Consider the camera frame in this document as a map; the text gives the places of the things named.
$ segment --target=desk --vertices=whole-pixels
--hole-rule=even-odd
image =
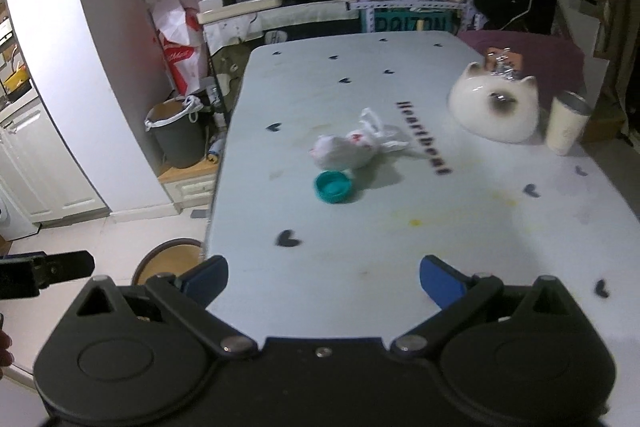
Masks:
[[[554,274],[618,361],[607,422],[634,425],[638,220],[579,146],[560,157],[540,136],[491,142],[452,119],[449,90],[480,58],[441,32],[336,36],[254,51],[206,237],[207,254],[224,255],[230,272],[209,310],[259,343],[300,336],[382,337],[388,344],[438,311],[418,283],[427,254],[508,284]],[[398,102],[413,105],[445,163],[438,168],[450,173],[436,173]],[[404,131],[412,149],[364,168],[350,203],[322,203],[308,150],[319,134],[356,129],[364,107]],[[281,124],[276,132],[267,130],[273,123]],[[527,185],[539,197],[524,193]],[[299,246],[275,244],[288,229]],[[594,294],[599,279],[609,299]]]

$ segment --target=cabinet door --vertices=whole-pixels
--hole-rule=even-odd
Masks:
[[[14,161],[6,134],[0,132],[0,182],[21,209],[31,217],[32,223],[62,217],[54,211],[54,204],[27,179]]]
[[[50,194],[62,217],[104,208],[40,100],[33,100],[18,110],[9,122],[2,122],[2,127],[14,160],[28,179]]]

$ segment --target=cup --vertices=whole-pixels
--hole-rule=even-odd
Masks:
[[[593,109],[583,97],[563,91],[551,103],[546,145],[559,156],[565,156],[582,133]]]

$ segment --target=washing machine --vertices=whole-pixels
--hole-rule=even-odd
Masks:
[[[39,229],[40,226],[31,222],[0,185],[0,235],[7,241],[13,241],[38,233]]]

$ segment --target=teal lid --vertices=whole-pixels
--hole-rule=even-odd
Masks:
[[[351,194],[351,180],[338,171],[322,172],[314,182],[316,195],[326,203],[340,203]]]

